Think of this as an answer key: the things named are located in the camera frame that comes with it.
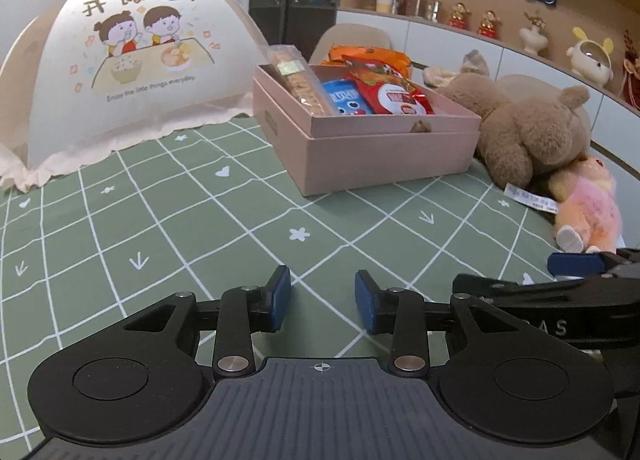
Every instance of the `pink and orange plush toy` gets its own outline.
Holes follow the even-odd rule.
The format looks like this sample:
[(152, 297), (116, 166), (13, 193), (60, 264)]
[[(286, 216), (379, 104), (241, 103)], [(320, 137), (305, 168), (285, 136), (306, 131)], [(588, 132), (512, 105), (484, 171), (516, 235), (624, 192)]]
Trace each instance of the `pink and orange plush toy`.
[(576, 159), (550, 177), (548, 188), (559, 203), (554, 237), (564, 252), (616, 252), (622, 232), (616, 180), (601, 160)]

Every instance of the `snack package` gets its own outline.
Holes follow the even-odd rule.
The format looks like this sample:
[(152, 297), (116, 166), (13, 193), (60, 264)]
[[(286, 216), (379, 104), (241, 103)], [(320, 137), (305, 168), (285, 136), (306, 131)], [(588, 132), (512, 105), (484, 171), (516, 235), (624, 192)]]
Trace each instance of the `snack package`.
[(361, 61), (382, 62), (390, 65), (400, 75), (409, 79), (411, 72), (411, 58), (404, 52), (378, 47), (350, 47), (335, 46), (329, 50), (329, 59), (321, 65), (345, 65), (347, 60), (357, 58)]
[(351, 79), (335, 79), (322, 83), (340, 115), (373, 115), (365, 98)]
[(266, 49), (266, 57), (282, 85), (311, 115), (331, 116), (338, 113), (318, 76), (296, 47), (270, 46)]
[(350, 77), (376, 114), (433, 115), (423, 92), (383, 62), (345, 58)]

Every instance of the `food tent cover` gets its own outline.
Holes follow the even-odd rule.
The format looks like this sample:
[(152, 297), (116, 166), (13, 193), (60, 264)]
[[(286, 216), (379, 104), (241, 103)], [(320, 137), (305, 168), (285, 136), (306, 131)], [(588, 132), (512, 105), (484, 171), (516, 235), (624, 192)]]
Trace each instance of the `food tent cover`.
[(264, 46), (235, 0), (68, 0), (25, 28), (0, 69), (0, 185), (26, 191), (251, 113)]

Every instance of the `storage box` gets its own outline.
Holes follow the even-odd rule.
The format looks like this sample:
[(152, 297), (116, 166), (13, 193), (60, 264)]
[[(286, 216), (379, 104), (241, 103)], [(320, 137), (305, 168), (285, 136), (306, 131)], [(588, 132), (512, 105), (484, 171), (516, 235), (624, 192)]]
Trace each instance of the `storage box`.
[[(341, 79), (344, 67), (313, 66), (320, 81)], [(468, 169), (480, 117), (423, 89), (435, 115), (311, 116), (260, 66), (254, 77), (254, 116), (303, 196)], [(418, 122), (431, 132), (411, 133)]]

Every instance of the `metal cup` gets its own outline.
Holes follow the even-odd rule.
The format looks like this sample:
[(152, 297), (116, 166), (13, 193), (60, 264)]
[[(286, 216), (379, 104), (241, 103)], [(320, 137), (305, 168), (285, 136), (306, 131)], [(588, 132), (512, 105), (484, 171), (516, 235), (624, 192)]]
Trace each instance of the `metal cup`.
[(424, 19), (438, 23), (438, 15), (442, 9), (442, 2), (437, 0), (425, 0)]

